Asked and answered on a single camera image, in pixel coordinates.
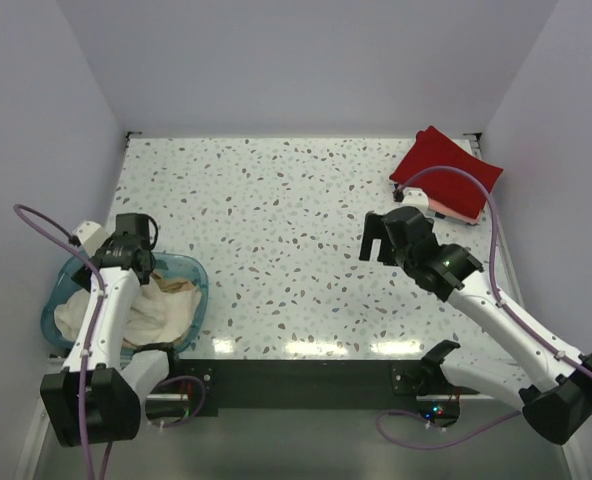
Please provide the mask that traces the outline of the cream white t-shirt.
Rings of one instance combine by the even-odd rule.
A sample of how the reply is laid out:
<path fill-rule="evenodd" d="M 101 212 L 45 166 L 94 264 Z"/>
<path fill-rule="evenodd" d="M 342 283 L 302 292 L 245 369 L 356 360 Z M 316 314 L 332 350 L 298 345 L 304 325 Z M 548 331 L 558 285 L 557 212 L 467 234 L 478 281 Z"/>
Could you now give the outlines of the cream white t-shirt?
<path fill-rule="evenodd" d="M 87 291 L 79 290 L 55 308 L 56 327 L 67 340 L 77 338 L 89 299 Z M 123 344 L 141 346 L 180 341 L 188 333 L 201 299 L 197 287 L 193 291 L 167 294 L 152 283 L 142 286 L 127 316 Z"/>

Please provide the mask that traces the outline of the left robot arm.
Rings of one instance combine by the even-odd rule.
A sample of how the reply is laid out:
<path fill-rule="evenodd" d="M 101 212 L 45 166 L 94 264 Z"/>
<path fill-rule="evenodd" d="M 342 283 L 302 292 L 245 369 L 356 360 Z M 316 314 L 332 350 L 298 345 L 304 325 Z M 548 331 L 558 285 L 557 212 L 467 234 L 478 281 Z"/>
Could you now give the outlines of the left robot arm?
<path fill-rule="evenodd" d="M 183 368 L 170 343 L 137 348 L 127 365 L 121 351 L 128 313 L 155 267 L 158 227 L 142 213 L 120 214 L 114 232 L 90 252 L 89 303 L 78 337 L 57 373 L 43 377 L 40 395 L 64 447 L 133 439 L 147 396 L 176 390 Z"/>

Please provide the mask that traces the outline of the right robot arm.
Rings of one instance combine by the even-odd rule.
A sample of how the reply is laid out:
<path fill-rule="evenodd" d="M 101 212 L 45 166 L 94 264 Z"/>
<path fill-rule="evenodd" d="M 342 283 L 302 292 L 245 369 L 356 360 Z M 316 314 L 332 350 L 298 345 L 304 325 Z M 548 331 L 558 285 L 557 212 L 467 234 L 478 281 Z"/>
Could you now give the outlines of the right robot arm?
<path fill-rule="evenodd" d="M 513 362 L 480 360 L 445 340 L 422 359 L 421 379 L 435 393 L 475 390 L 516 409 L 545 440 L 565 444 L 592 416 L 592 353 L 554 335 L 494 283 L 490 268 L 458 244 L 442 244 L 433 222 L 404 206 L 365 216 L 359 258 L 399 267 L 422 290 L 474 321 Z"/>

